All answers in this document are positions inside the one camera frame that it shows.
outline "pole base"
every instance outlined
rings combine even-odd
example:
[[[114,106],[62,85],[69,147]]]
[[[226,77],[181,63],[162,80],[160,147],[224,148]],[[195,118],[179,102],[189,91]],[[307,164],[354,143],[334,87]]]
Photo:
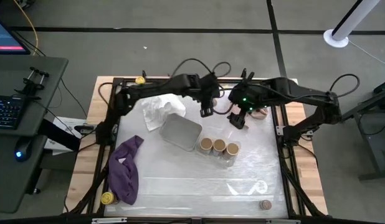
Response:
[[[336,47],[336,48],[343,48],[343,47],[346,47],[348,45],[348,43],[349,43],[348,37],[345,37],[345,39],[343,39],[343,40],[334,40],[332,38],[332,32],[333,32],[333,29],[330,29],[330,30],[325,31],[323,34],[323,38],[328,45],[330,45],[332,47]]]

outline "keyboard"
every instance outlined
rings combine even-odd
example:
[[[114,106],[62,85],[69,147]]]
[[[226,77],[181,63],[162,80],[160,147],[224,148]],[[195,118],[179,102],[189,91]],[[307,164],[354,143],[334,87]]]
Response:
[[[0,129],[17,129],[24,107],[24,98],[0,96]]]

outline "computer monitor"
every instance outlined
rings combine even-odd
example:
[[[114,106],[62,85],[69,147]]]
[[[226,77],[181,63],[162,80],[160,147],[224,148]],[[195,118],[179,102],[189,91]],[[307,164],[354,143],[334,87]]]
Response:
[[[0,54],[30,54],[31,52],[0,23]]]

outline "white paper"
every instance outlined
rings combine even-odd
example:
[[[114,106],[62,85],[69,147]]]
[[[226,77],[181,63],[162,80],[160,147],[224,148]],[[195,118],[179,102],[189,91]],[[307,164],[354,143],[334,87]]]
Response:
[[[148,131],[161,127],[169,114],[186,115],[186,107],[174,94],[149,97],[142,100],[141,105]]]
[[[58,117],[57,118],[54,118],[54,121],[53,121],[53,124],[56,125],[57,127],[59,127],[60,129],[63,129],[64,131],[66,131],[67,133],[72,133],[77,137],[77,138],[81,138],[82,135],[74,130],[74,127],[75,126],[78,126],[78,125],[84,125],[86,123],[86,120],[85,119],[75,119],[75,118],[65,118],[65,117]],[[51,139],[48,139],[44,145],[44,149],[51,149],[53,150],[53,155],[58,155],[58,154],[61,154],[61,153],[64,153],[64,152],[71,152],[72,150],[68,149],[67,147],[51,140]]]

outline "screen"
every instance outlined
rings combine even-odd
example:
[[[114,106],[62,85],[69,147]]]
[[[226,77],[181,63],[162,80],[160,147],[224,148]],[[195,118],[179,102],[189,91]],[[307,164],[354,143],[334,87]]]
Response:
[[[28,51],[0,24],[0,54],[27,54]]]

